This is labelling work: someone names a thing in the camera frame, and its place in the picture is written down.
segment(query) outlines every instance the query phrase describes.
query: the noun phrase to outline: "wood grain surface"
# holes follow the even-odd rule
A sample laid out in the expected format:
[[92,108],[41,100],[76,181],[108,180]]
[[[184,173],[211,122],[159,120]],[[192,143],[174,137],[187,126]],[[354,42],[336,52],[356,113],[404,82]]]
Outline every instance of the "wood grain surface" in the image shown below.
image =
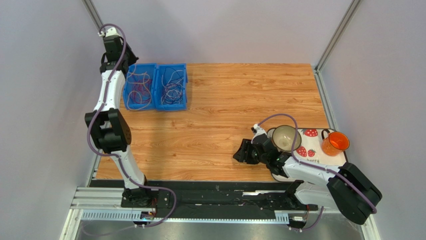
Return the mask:
[[[232,158],[253,124],[277,113],[299,127],[328,128],[309,64],[188,64],[188,110],[120,111],[131,128],[131,149],[149,180],[273,181],[264,164]],[[275,117],[265,130],[293,125]],[[102,158],[96,178],[122,179]]]

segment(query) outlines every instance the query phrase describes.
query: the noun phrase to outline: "orange cup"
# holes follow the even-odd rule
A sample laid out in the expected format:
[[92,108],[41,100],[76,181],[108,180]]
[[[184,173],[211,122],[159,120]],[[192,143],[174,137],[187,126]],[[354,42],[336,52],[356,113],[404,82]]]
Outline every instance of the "orange cup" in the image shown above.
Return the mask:
[[345,151],[349,148],[349,139],[348,137],[338,131],[331,132],[328,129],[321,131],[322,141],[322,151],[328,156],[337,156],[339,153]]

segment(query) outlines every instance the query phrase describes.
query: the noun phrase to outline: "gray floor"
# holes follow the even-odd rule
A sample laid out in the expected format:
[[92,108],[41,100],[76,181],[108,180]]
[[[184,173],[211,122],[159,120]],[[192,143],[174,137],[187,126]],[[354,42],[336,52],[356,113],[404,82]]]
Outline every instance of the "gray floor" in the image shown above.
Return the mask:
[[[308,224],[316,219],[310,214]],[[124,221],[85,221],[86,232],[109,233],[132,223]],[[361,227],[347,221],[341,214],[324,214],[318,225],[306,232],[289,231],[287,226],[276,224],[244,223],[163,223],[153,228],[132,228],[119,233],[93,237],[80,232],[78,240],[363,240]]]

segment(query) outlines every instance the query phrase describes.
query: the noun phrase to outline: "mug handle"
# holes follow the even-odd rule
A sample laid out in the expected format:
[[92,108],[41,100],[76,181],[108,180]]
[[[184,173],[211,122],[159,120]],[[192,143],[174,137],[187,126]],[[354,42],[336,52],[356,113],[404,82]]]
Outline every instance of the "mug handle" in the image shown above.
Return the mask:
[[330,130],[328,130],[328,129],[323,129],[323,130],[321,131],[321,138],[322,138],[322,140],[326,139],[326,138],[324,137],[324,132],[327,132],[327,137],[328,137],[328,135],[330,134]]

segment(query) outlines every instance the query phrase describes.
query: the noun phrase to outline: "strawberry illustration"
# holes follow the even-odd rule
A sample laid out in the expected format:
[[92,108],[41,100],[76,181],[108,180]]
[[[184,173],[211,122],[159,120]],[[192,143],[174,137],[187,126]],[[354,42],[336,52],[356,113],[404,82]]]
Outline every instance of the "strawberry illustration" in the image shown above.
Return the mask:
[[318,136],[318,131],[316,129],[303,129],[302,133],[308,137]]
[[316,153],[316,151],[314,149],[311,149],[311,150],[307,151],[307,155],[309,157],[313,157],[315,155],[315,153]]
[[299,147],[298,149],[296,149],[296,152],[302,156],[302,157],[306,157],[306,148],[304,146]]

